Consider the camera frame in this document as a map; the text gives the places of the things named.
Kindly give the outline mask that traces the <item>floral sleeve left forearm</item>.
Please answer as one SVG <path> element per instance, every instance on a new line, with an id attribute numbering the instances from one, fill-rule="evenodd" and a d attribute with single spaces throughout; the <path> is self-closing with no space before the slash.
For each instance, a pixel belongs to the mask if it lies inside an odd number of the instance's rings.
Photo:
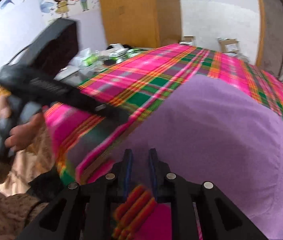
<path id="1" fill-rule="evenodd" d="M 0 110 L 7 117 L 10 110 Z M 30 122 L 11 132 L 8 145 L 17 151 L 11 163 L 0 161 L 0 239 L 15 239 L 47 202 L 27 193 L 30 182 L 52 169 L 55 160 L 44 116 L 36 114 Z"/>

